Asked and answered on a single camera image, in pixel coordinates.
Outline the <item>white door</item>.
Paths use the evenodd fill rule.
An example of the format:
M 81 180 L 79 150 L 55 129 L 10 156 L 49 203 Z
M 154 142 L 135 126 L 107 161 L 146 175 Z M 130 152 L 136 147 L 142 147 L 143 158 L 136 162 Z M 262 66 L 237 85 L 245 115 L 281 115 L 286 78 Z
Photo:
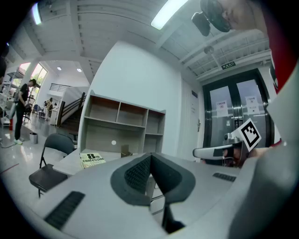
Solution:
M 196 161 L 193 156 L 193 150 L 198 148 L 198 137 L 199 137 L 199 99 L 197 92 L 191 90 L 190 96 L 190 160 Z

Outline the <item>black folding chair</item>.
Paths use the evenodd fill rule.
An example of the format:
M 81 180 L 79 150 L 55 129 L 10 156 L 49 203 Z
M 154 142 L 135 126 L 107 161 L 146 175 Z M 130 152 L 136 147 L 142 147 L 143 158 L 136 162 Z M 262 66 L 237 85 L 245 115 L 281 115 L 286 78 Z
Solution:
M 63 134 L 53 133 L 47 137 L 43 146 L 39 169 L 28 177 L 30 184 L 38 189 L 38 198 L 68 178 L 66 174 L 55 171 L 52 164 L 46 163 L 44 158 L 46 148 L 69 155 L 74 151 L 74 143 L 70 137 Z

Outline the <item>person's red top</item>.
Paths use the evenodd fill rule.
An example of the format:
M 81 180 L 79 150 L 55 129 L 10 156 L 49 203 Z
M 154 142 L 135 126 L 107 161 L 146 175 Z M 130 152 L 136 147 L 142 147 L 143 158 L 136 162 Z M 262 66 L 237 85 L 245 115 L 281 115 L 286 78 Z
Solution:
M 262 11 L 270 43 L 272 64 L 276 75 L 273 84 L 276 93 L 279 93 L 293 73 L 298 57 L 295 56 L 291 44 L 278 21 L 265 8 L 262 8 Z

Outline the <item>staircase with dark railing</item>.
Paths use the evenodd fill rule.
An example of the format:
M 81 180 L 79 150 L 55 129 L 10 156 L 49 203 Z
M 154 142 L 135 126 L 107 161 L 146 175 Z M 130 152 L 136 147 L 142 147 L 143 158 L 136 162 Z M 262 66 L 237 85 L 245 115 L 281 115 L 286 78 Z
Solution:
M 66 88 L 58 110 L 56 120 L 57 127 L 73 133 L 78 131 L 82 109 L 88 91 L 89 86 Z

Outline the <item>white paper notice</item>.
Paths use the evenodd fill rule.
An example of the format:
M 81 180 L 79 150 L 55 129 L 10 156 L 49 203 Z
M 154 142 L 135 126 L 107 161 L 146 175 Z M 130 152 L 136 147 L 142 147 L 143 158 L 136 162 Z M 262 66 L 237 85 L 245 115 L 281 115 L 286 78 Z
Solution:
M 228 117 L 228 106 L 226 100 L 216 102 L 216 112 L 218 118 Z
M 246 96 L 245 101 L 248 115 L 255 115 L 260 113 L 256 96 Z

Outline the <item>grey wooden shelf hutch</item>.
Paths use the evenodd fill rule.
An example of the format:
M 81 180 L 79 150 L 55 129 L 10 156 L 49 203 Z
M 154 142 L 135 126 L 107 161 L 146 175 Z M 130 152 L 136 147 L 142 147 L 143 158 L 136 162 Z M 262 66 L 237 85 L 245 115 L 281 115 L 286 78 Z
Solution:
M 90 91 L 79 125 L 81 151 L 160 153 L 166 111 L 158 111 Z

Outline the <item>grey wooden desk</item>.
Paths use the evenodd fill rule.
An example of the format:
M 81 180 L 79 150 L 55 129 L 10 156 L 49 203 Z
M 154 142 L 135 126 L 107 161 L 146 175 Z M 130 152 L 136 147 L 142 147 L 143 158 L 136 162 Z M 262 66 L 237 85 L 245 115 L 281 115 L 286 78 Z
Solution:
M 54 164 L 53 169 L 55 171 L 61 172 L 66 174 L 67 176 L 72 176 L 78 173 L 79 171 L 83 170 L 79 153 L 81 153 L 81 149 L 78 148 L 73 151 L 71 154 L 67 155 L 61 161 Z M 114 152 L 105 152 L 105 151 L 97 151 L 91 149 L 84 149 L 83 153 L 98 153 L 106 162 L 111 162 L 113 160 L 118 159 L 135 159 L 139 156 L 143 156 L 145 153 L 133 153 L 132 156 L 122 157 L 121 153 L 114 153 Z

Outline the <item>yellow paperback book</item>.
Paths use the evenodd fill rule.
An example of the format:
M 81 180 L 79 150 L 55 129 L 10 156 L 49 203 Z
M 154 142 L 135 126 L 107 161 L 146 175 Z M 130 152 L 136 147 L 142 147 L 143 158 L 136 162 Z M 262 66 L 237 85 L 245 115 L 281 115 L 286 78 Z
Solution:
M 99 153 L 80 153 L 79 157 L 83 169 L 106 163 Z

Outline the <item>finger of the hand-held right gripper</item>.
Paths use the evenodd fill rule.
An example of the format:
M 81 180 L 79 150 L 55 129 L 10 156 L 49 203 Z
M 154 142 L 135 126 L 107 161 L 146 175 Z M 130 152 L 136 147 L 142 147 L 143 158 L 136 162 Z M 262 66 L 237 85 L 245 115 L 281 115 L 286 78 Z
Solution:
M 194 157 L 200 159 L 223 160 L 223 151 L 230 148 L 233 148 L 232 144 L 218 147 L 196 148 L 193 150 L 192 154 Z

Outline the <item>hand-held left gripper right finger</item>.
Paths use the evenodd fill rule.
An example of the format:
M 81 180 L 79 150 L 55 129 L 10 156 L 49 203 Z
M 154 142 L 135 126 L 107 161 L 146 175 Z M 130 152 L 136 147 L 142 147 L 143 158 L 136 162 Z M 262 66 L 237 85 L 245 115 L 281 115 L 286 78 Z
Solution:
M 235 215 L 230 194 L 240 169 L 151 154 L 151 173 L 162 191 L 163 234 L 152 239 L 228 239 Z

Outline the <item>small grey box organiser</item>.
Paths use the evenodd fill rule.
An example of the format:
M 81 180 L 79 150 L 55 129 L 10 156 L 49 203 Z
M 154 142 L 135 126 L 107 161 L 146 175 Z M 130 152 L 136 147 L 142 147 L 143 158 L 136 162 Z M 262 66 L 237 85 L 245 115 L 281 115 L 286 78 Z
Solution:
M 129 151 L 129 145 L 122 145 L 121 146 L 121 158 L 127 157 L 127 156 L 132 156 L 133 153 Z

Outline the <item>long ceiling light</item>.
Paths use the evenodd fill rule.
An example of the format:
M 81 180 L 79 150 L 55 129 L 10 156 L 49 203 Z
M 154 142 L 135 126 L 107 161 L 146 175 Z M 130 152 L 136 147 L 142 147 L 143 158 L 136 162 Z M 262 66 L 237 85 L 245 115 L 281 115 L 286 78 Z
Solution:
M 40 16 L 40 11 L 39 11 L 39 6 L 38 6 L 38 2 L 35 3 L 32 8 L 31 8 L 31 13 L 32 13 L 32 17 L 33 20 L 35 22 L 36 25 L 39 25 L 42 23 L 42 19 Z
M 187 2 L 188 0 L 167 0 L 152 20 L 151 26 L 161 30 L 169 19 Z

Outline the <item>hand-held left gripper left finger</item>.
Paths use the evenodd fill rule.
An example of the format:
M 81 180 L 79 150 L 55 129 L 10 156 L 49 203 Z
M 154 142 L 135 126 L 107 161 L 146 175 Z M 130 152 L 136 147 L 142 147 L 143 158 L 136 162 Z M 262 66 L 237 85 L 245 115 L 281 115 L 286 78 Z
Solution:
M 160 239 L 167 232 L 147 206 L 130 205 L 118 197 L 110 183 L 112 173 L 138 156 L 120 158 L 83 169 L 45 193 L 38 215 L 45 219 L 72 191 L 83 200 L 60 230 L 77 239 Z

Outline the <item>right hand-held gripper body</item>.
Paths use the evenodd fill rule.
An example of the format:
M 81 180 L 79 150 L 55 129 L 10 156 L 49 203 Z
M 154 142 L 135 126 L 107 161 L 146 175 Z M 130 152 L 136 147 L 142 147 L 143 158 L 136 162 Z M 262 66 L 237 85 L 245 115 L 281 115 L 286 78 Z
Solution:
M 249 118 L 233 132 L 225 134 L 223 145 L 232 144 L 233 148 L 226 149 L 227 154 L 224 156 L 224 162 L 232 160 L 229 163 L 231 166 L 241 167 L 261 138 L 257 127 L 252 119 Z

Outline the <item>person's right forearm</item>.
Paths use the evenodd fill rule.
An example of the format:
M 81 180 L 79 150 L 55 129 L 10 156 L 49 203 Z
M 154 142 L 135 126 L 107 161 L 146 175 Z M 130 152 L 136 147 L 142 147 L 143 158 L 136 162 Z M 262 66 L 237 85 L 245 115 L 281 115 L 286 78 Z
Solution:
M 280 139 L 278 142 L 272 144 L 270 147 L 267 148 L 254 148 L 251 150 L 249 153 L 248 159 L 249 158 L 254 158 L 254 157 L 261 157 L 263 154 L 265 154 L 269 149 L 274 148 L 282 143 L 282 139 Z

